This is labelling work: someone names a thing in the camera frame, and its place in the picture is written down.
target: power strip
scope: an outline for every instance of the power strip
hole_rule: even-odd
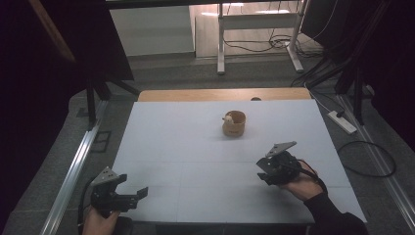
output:
[[[350,122],[348,122],[343,117],[337,117],[337,112],[332,111],[327,115],[332,121],[334,121],[337,125],[339,125],[345,132],[348,134],[354,133],[357,131],[356,127],[354,127]]]

